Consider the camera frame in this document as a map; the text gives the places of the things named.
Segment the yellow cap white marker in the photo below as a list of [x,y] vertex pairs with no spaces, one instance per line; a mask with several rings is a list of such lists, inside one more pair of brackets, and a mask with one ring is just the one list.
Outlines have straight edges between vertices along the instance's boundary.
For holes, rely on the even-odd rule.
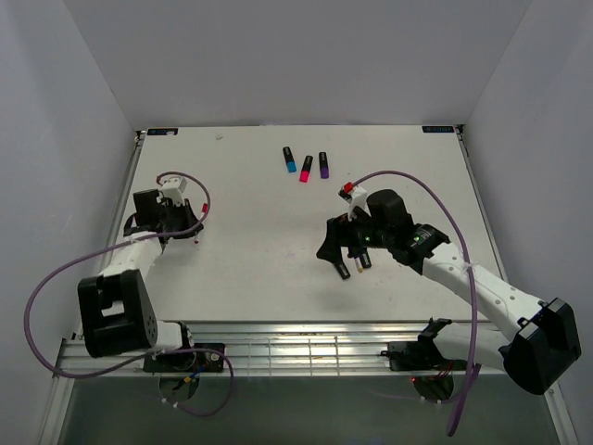
[[357,271],[358,271],[359,273],[363,273],[363,272],[364,272],[364,268],[363,268],[363,266],[362,266],[362,263],[361,263],[361,261],[360,261],[360,258],[355,258],[355,259],[354,259],[354,261],[355,261],[355,265],[356,265],[356,269],[357,269]]

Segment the orange black highlighter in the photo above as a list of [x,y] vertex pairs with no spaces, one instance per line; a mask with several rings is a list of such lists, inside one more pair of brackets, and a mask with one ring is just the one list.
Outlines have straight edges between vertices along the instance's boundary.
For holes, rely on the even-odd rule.
[[372,262],[371,262],[369,254],[367,252],[363,252],[359,256],[359,263],[360,263],[361,270],[368,270],[372,267]]

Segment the green cap black highlighter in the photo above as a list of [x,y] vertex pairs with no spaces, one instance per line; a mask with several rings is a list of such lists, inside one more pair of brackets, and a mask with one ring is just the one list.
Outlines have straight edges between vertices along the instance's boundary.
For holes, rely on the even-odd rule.
[[333,266],[343,281],[346,281],[351,277],[351,274],[343,261],[336,261],[333,263]]

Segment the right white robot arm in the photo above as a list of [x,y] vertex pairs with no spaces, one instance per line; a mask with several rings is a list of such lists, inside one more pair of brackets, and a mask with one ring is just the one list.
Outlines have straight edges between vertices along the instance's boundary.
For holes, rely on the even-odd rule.
[[546,302],[511,286],[482,266],[466,262],[447,235],[413,221],[400,195],[390,189],[368,194],[346,184],[339,193],[346,213],[326,223],[316,256],[331,263],[339,276],[350,273],[351,258],[361,271],[371,268],[369,251],[386,250],[400,265],[447,288],[495,325],[476,337],[449,319],[431,319],[416,340],[389,343],[385,356],[392,370],[429,370],[472,358],[505,372],[523,390],[542,395],[580,357],[572,307],[561,299]]

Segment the red cap white marker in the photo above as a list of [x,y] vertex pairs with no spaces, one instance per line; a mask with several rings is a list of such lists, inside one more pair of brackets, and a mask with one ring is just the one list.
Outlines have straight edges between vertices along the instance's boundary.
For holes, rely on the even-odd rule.
[[201,225],[199,226],[199,228],[196,230],[196,234],[194,235],[194,244],[198,245],[199,244],[199,234],[200,232],[204,229],[204,224],[203,224],[203,220],[204,218],[207,216],[208,214],[208,209],[209,209],[209,205],[208,203],[204,203],[202,205],[200,214],[199,214],[199,218],[198,220],[201,222]]

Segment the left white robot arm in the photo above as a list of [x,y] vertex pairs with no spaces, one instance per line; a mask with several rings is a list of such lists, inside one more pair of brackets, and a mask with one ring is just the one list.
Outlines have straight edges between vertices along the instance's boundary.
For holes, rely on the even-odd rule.
[[191,238],[203,224],[178,184],[132,198],[135,212],[123,226],[131,243],[116,249],[98,275],[78,284],[85,347],[93,358],[162,349],[174,369],[186,370],[196,361],[196,347],[184,324],[158,319],[145,279],[170,239]]

